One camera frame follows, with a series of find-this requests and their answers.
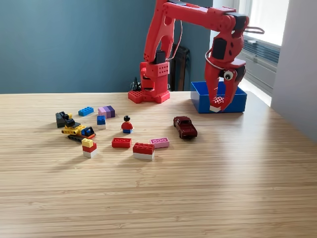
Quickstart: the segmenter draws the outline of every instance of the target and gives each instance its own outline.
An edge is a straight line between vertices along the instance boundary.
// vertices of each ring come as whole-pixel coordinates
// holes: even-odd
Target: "car windshield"
[[[190,120],[182,120],[179,124],[183,125],[183,124],[191,124]]]

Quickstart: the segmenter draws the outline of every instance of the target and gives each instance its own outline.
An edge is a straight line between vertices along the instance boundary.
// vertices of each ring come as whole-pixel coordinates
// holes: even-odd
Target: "googly eye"
[[[224,74],[223,74],[223,78],[225,80],[231,80],[233,78],[233,72],[231,71],[226,71]]]

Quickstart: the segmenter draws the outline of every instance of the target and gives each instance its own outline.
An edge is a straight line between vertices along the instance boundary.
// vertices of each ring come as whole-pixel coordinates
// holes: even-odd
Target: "white wall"
[[[317,0],[290,0],[271,107],[317,141]]]

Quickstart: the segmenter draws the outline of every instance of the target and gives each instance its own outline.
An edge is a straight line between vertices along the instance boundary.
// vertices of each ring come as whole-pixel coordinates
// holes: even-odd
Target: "lego minifigure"
[[[132,129],[134,129],[133,125],[130,122],[130,117],[125,116],[123,119],[124,123],[122,123],[121,129],[123,130],[123,133],[130,134],[132,132]]]

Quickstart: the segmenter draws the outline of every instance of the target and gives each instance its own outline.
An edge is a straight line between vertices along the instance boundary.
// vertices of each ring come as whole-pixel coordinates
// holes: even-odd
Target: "black hair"
[[[129,116],[125,116],[123,119],[124,119],[125,122],[130,121],[130,117]]]

